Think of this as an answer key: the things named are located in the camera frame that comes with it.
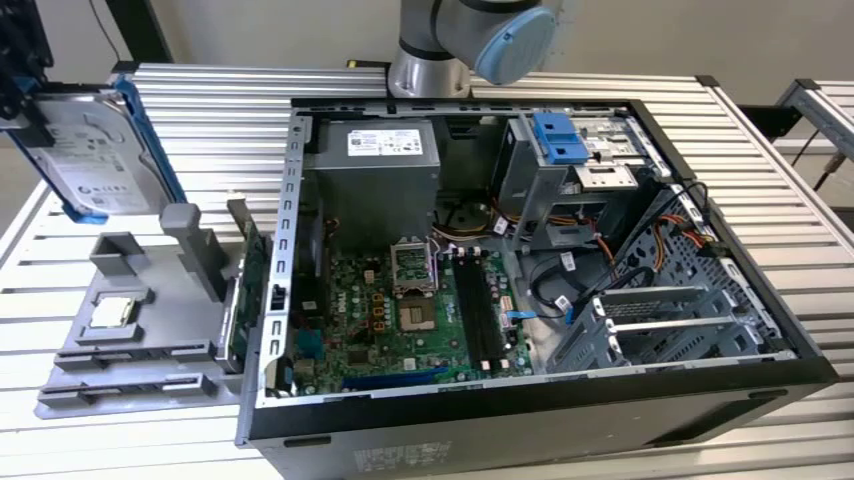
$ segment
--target small chip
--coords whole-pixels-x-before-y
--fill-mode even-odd
[[[351,350],[347,352],[347,363],[349,365],[364,365],[368,363],[367,350]]]
[[[127,325],[136,300],[128,297],[103,297],[92,311],[92,328],[116,328]]]

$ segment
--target blue plastic tab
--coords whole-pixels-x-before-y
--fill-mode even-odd
[[[583,165],[590,153],[566,113],[535,113],[534,134],[552,165]]]

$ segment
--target wire bundle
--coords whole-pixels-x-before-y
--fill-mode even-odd
[[[680,230],[680,234],[686,237],[694,246],[700,249],[707,242],[714,241],[714,238],[708,235],[700,234],[695,229],[683,229],[683,225],[690,225],[682,215],[667,214],[658,217],[658,221],[652,225],[652,236],[655,237],[655,263],[652,269],[658,272],[664,264],[664,256],[667,251],[664,249],[664,239],[662,237],[662,224],[672,223],[674,228]]]

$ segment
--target white sticker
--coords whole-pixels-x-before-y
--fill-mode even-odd
[[[395,470],[397,467],[428,467],[444,463],[451,441],[355,450],[359,472]]]
[[[560,263],[563,263],[563,269],[567,272],[575,270],[575,257],[572,256],[572,252],[563,252],[560,254]]]
[[[347,134],[347,155],[351,157],[421,155],[421,136],[409,130],[353,130]]]
[[[141,212],[149,204],[107,134],[89,125],[51,124],[55,145],[41,150],[73,195],[96,211]]]
[[[507,219],[504,217],[498,217],[498,220],[495,220],[495,226],[492,227],[492,230],[499,235],[503,235],[504,232],[507,231],[507,225],[508,225]]]
[[[590,150],[610,150],[611,145],[607,141],[599,140],[598,138],[588,138],[584,142],[584,145]]]
[[[558,297],[558,299],[555,300],[555,305],[558,305],[558,308],[563,313],[568,312],[570,308],[572,308],[572,303],[570,303],[570,299],[566,298],[564,295],[560,295]]]

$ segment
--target metal slat surface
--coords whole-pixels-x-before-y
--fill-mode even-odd
[[[261,228],[271,225],[289,97],[385,94],[379,69],[144,65],[135,81],[189,200],[199,203],[203,223],[220,241],[239,235],[224,207],[228,189],[247,194]],[[474,85],[478,97],[646,101],[688,164],[708,179],[711,198],[786,302],[807,320],[814,340],[852,380],[850,255],[740,121],[695,79],[538,73],[514,86],[492,87],[480,79]],[[96,235],[125,229],[144,233],[143,245],[173,243],[160,235],[153,217],[115,218],[105,227],[72,224],[51,196],[0,269],[0,475],[279,478],[257,452],[231,445],[236,406],[49,422],[32,414],[36,388],[92,273],[87,258]],[[852,385],[819,392],[702,445],[446,478],[843,478],[854,464]]]

